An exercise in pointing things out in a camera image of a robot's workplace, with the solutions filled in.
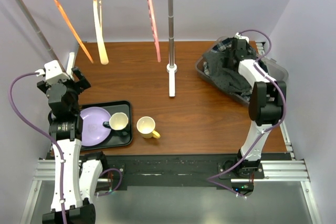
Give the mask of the navy beige plaid skirt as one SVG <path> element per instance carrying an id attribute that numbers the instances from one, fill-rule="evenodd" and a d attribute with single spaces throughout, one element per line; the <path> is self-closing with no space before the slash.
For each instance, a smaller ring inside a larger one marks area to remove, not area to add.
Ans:
<path id="1" fill-rule="evenodd" d="M 231 48 L 232 40 L 232 38 L 223 37 L 203 53 L 203 73 L 221 92 L 235 95 L 248 103 L 252 93 L 251 85 L 237 71 L 224 66 L 227 58 L 226 50 Z"/>

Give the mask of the black dotted skirt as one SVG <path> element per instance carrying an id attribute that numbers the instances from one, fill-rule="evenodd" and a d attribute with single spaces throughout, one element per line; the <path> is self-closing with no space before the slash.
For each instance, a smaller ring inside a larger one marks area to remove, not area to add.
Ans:
<path id="1" fill-rule="evenodd" d="M 222 52 L 210 51 L 203 54 L 208 67 L 207 76 L 220 90 L 227 93 L 237 93 L 241 97 L 249 97 L 253 88 L 248 81 L 237 71 L 227 68 L 230 51 L 229 48 L 226 48 Z"/>

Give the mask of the orange plastic hanger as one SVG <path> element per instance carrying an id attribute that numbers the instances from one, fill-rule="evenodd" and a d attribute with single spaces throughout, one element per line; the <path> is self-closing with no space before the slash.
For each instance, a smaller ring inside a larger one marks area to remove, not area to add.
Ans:
<path id="1" fill-rule="evenodd" d="M 70 29 L 71 33 L 73 34 L 74 38 L 76 39 L 78 45 L 80 46 L 80 48 L 83 50 L 83 52 L 85 53 L 85 55 L 87 56 L 87 58 L 89 59 L 89 61 L 91 63 L 94 63 L 93 58 L 91 56 L 91 54 L 89 53 L 88 49 L 86 48 L 86 46 L 84 45 L 84 43 L 82 42 L 82 40 L 80 39 L 78 33 L 76 32 L 75 28 L 73 27 L 70 19 L 68 18 L 66 12 L 64 11 L 61 3 L 59 2 L 59 0 L 53 0 L 57 9 L 59 10 L 63 20 L 65 21 L 65 23 L 67 24 L 68 28 Z"/>

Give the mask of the pink plastic hanger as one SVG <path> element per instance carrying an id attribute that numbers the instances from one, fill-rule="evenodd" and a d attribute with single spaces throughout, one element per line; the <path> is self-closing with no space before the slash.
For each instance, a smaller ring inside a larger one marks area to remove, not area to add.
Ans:
<path id="1" fill-rule="evenodd" d="M 157 61 L 161 62 L 159 36 L 158 36 L 158 31 L 157 31 L 158 29 L 157 29 L 156 20 L 155 20 L 155 12 L 154 12 L 153 1 L 152 0 L 147 0 L 147 3 L 148 3 L 149 17 L 150 17 L 150 22 L 151 22 L 152 35 L 153 35 L 153 39 L 154 39 L 156 57 L 157 57 Z"/>

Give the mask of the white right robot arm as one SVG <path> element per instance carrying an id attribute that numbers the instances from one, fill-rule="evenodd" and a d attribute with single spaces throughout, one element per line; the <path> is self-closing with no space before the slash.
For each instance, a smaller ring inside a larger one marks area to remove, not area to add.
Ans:
<path id="1" fill-rule="evenodd" d="M 237 33 L 225 54 L 228 59 L 224 66 L 239 73 L 252 88 L 248 107 L 250 129 L 235 164 L 228 169 L 239 178 L 248 178 L 258 170 L 269 133 L 284 120 L 287 86 L 263 70 L 259 59 L 249 51 L 248 37 Z"/>

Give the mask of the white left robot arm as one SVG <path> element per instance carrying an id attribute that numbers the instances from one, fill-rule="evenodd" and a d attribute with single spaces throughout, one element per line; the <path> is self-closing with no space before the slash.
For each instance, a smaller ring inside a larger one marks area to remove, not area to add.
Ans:
<path id="1" fill-rule="evenodd" d="M 95 223 L 96 185 L 109 171 L 103 152 L 80 158 L 83 119 L 78 97 L 91 85 L 79 68 L 72 71 L 77 81 L 63 72 L 55 83 L 47 78 L 37 84 L 51 109 L 49 135 L 55 156 L 54 195 L 50 212 L 42 216 L 43 223 Z"/>

